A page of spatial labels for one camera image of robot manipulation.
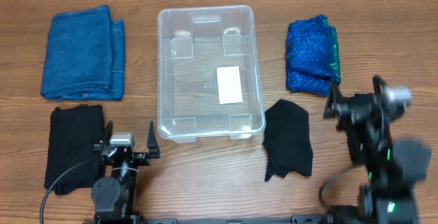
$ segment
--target clear plastic bin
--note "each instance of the clear plastic bin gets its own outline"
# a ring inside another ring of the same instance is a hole
[[[250,138],[265,128],[253,10],[158,14],[158,132],[175,142]]]

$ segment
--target wood grain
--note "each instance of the wood grain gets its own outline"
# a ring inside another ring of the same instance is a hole
[[[255,13],[265,108],[278,99],[310,114],[313,175],[296,173],[263,182],[263,136],[250,140],[202,138],[178,145],[159,139],[162,158],[140,169],[136,208],[149,218],[178,219],[290,216],[323,212],[318,188],[350,163],[346,137],[334,120],[322,120],[325,99],[285,88],[287,25],[319,14],[336,26],[345,95],[372,90],[372,76],[408,84],[413,105],[394,123],[395,139],[418,136],[433,149],[428,180],[416,188],[422,223],[438,212],[438,0],[0,0],[0,223],[37,223],[45,193],[49,116],[74,101],[52,102],[40,94],[51,18],[58,12],[108,4],[126,25],[125,98],[99,102],[116,132],[133,132],[136,150],[146,149],[150,120],[157,121],[157,15],[164,8],[250,5]],[[342,177],[327,192],[331,203],[355,202],[365,171]],[[90,189],[50,196],[47,223],[91,221]]]

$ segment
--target folded denim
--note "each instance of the folded denim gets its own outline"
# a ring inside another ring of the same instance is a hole
[[[41,95],[50,100],[120,100],[125,85],[125,28],[110,9],[56,14],[47,40]]]

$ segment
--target sequin fabric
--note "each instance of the sequin fabric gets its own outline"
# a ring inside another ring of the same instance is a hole
[[[341,83],[336,29],[319,15],[289,24],[287,32],[287,87],[327,96],[329,80]]]

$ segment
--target blue fabric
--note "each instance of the blue fabric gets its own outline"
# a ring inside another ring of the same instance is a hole
[[[125,27],[106,5],[56,14],[47,40],[41,95],[50,100],[121,100]]]
[[[287,33],[287,87],[327,96],[329,80],[341,83],[336,29],[319,15],[289,25]]]

